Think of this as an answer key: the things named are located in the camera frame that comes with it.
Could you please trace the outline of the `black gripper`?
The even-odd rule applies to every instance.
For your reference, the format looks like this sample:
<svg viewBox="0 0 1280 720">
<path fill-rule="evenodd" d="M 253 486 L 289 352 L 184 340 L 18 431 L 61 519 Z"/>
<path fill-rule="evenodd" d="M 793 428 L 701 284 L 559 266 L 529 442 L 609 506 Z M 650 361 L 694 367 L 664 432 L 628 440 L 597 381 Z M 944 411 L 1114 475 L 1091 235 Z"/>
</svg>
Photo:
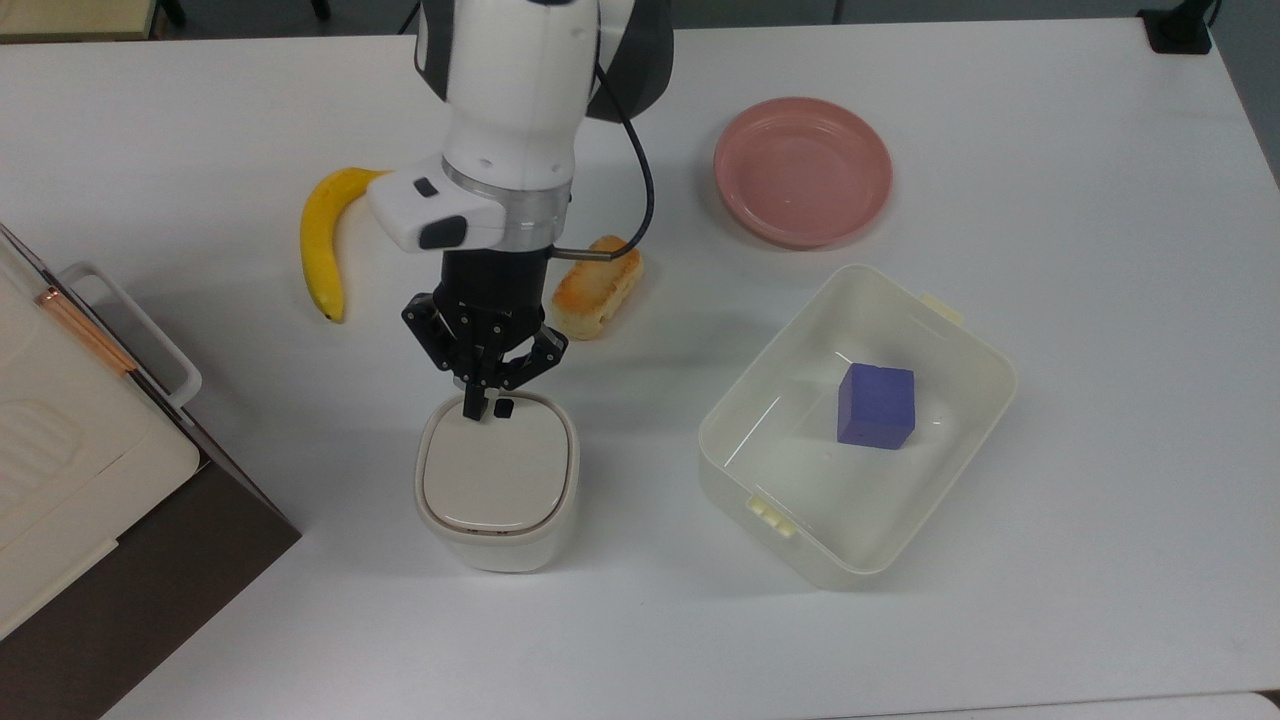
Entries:
<svg viewBox="0 0 1280 720">
<path fill-rule="evenodd" d="M 480 421 L 499 392 L 517 389 L 561 363 L 568 338 L 544 324 L 547 250 L 454 250 L 443 255 L 433 293 L 416 293 L 402 318 L 430 360 L 463 386 L 463 416 Z M 480 331 L 480 374 L 474 332 Z M 526 354 L 504 360 L 509 340 L 530 340 Z"/>
</svg>

